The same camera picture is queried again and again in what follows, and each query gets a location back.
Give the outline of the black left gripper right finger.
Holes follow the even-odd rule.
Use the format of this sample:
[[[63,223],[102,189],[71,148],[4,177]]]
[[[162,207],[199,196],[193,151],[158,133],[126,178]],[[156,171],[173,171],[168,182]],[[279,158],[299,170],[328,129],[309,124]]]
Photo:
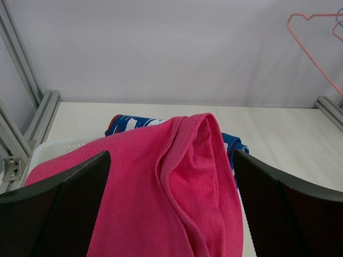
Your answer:
[[[342,192],[242,150],[235,151],[233,163],[257,256],[342,256]]]

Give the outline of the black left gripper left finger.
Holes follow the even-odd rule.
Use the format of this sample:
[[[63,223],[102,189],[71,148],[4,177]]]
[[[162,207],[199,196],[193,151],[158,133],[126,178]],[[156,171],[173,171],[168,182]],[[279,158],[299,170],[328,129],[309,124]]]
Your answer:
[[[86,256],[110,163],[104,151],[1,194],[1,256]]]

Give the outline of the blue white patterned trousers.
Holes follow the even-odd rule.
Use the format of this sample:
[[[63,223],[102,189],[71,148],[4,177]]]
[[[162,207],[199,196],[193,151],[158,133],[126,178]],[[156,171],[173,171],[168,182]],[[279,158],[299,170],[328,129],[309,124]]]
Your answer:
[[[127,136],[121,142],[138,152],[167,196],[204,196],[214,201],[238,197],[229,149],[245,151],[246,147],[237,137],[223,138],[212,114],[169,120],[117,115],[105,135],[118,133]]]

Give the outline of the pink trousers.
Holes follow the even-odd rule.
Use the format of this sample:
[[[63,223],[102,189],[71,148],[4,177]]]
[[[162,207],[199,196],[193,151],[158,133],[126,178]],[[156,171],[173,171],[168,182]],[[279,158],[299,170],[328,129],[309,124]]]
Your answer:
[[[111,165],[88,256],[241,256],[241,203],[212,114],[92,141],[35,167],[30,185],[102,152]]]

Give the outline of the pink hanger of blue trousers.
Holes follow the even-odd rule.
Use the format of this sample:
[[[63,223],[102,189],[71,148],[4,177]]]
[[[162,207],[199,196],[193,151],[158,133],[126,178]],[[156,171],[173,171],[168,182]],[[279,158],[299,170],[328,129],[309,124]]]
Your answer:
[[[335,20],[341,12],[292,13],[286,27],[311,66],[313,83],[324,87],[325,94],[342,95],[342,27]]]

